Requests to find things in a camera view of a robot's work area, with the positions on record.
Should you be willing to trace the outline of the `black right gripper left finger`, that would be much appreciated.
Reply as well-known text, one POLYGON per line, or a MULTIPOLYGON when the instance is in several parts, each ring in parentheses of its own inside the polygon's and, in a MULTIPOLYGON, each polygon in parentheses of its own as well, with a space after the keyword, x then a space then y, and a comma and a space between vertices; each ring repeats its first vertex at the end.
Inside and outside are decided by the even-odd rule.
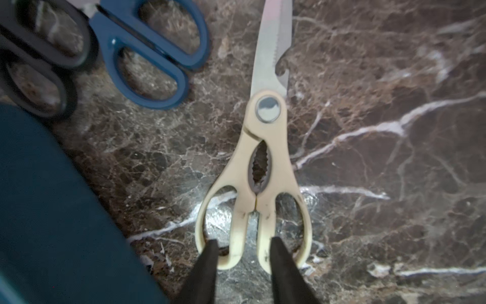
POLYGON ((192 271, 172 303, 213 304, 219 247, 216 239, 209 240, 192 271))

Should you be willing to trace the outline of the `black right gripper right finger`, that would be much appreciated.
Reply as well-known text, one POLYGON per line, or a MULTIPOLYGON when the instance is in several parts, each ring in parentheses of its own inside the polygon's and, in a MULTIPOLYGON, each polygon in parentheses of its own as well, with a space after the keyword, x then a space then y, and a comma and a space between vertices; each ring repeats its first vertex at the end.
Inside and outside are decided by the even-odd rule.
POLYGON ((279 237, 270 245, 273 302, 279 304, 313 303, 319 301, 300 274, 292 255, 279 237))

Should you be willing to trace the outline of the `large black handled scissors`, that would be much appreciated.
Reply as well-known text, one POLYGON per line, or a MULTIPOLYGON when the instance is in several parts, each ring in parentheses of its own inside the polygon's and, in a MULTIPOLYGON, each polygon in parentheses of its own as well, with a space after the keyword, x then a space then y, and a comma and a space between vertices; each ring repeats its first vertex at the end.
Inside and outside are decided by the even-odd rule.
POLYGON ((77 24, 83 38, 82 51, 69 57, 47 40, 40 38, 21 23, 26 1, 1 1, 1 88, 25 111, 43 120, 63 120, 73 114, 78 94, 70 77, 71 72, 91 67, 97 59, 98 42, 90 28, 88 17, 68 1, 48 1, 63 10, 77 24), (45 111, 31 101, 15 84, 8 65, 20 60, 39 72, 58 89, 60 103, 52 111, 45 111))

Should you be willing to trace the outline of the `blue handled scissors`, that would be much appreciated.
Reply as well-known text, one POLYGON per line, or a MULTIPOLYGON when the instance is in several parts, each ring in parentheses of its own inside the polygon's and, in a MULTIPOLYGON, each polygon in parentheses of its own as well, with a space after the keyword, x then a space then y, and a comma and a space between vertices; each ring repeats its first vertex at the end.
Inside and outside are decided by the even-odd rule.
POLYGON ((96 34, 106 69, 117 89, 134 103, 157 110, 178 106, 189 93, 189 78, 182 68, 201 68, 210 54, 210 33, 205 18, 193 1, 178 3, 192 16, 199 33, 199 47, 186 53, 167 38, 159 35, 139 18, 145 1, 101 1, 89 25, 96 34), (152 100, 136 93, 118 67, 122 49, 130 48, 159 68, 177 83, 175 94, 164 100, 152 100))

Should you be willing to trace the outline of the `cream kitchen scissors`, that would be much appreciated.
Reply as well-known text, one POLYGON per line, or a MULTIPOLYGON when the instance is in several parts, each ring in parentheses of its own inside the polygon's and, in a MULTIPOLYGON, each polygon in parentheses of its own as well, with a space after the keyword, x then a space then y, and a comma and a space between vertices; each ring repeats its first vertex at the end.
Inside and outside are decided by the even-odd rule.
POLYGON ((218 258, 222 271, 235 267, 246 244, 249 215, 258 212, 257 257, 271 273, 270 243, 276 233, 278 195, 293 197, 303 222, 303 241, 294 257, 302 267, 312 244, 311 219, 292 168, 288 136, 286 98, 289 71, 277 75, 276 66, 292 45, 291 0, 266 1, 258 33, 250 99, 246 106, 237 146, 222 173, 202 201, 196 219, 196 246, 206 246, 204 223, 211 199, 224 187, 236 191, 229 230, 229 252, 218 258))

